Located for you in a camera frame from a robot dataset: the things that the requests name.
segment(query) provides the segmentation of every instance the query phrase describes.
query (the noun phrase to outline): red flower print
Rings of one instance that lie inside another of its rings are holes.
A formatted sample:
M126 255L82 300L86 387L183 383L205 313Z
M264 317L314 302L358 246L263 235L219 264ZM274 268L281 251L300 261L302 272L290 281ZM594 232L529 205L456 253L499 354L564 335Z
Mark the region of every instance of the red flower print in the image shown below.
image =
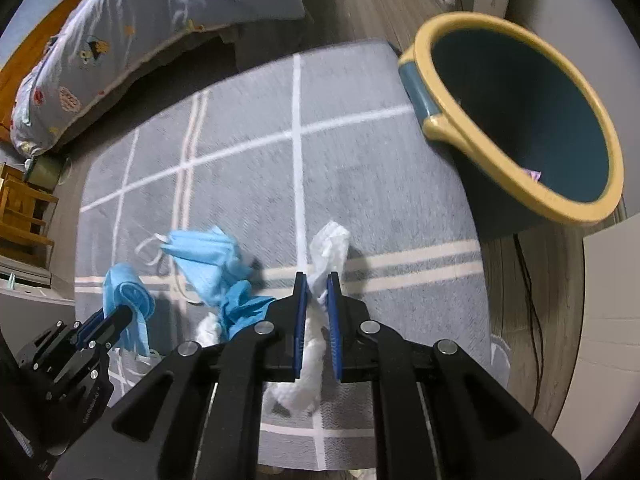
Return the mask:
M36 89L33 91L33 103L36 106L40 106L44 102L44 95L42 94L42 90L40 90L39 86L36 86Z

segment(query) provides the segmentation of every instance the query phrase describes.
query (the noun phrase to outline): wooden chair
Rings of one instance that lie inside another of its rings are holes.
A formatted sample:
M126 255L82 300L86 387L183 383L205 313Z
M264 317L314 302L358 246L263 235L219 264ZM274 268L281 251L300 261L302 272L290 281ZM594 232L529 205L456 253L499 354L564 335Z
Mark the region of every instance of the wooden chair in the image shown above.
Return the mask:
M22 182L22 172L4 164L0 169L0 238L22 246L53 247L53 240L31 232L31 226L46 227L34 217L36 201L57 204L57 197L37 191Z

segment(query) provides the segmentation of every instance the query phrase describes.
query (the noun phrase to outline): trash bin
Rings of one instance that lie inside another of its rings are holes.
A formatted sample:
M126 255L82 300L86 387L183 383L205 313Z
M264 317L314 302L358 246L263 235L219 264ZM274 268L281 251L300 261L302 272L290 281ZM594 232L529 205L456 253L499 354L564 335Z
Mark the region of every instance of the trash bin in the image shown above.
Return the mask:
M399 65L424 135L457 149L482 239L541 218L593 224L616 208L613 123L578 69L535 34L477 12L441 14Z

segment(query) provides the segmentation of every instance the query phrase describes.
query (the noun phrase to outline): bin handle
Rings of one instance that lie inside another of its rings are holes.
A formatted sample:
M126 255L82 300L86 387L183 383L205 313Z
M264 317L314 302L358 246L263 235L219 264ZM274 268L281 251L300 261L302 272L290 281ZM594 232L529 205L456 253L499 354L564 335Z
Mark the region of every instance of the bin handle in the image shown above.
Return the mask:
M429 140L439 140L452 144L465 155L471 156L471 146L446 115L442 113L440 107L429 94L420 77L415 61L402 56L398 72L414 106L415 115L420 122L424 136Z

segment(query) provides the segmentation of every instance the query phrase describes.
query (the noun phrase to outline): blue gripper pad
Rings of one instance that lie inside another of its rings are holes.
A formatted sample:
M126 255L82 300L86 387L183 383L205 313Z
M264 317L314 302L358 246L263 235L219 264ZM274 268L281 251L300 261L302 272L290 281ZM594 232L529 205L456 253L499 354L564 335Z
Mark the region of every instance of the blue gripper pad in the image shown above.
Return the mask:
M309 288L306 285L306 274L302 275L301 285L302 291L300 292L298 311L296 313L296 329L293 336L293 365L297 378L300 378L300 370L302 370L302 352L305 347L306 304L309 298Z
M78 350L81 349L82 346L88 343L86 339L89 336L89 334L93 332L96 329L96 327L100 325L100 323L102 323L103 321L104 321L104 313L100 309L82 324L77 334L78 342L76 343L76 348L78 348Z
M334 364L335 380L342 379L342 337L338 323L338 307L335 304L334 282L331 275L326 280L326 309L329 315L329 335L331 339L331 361Z

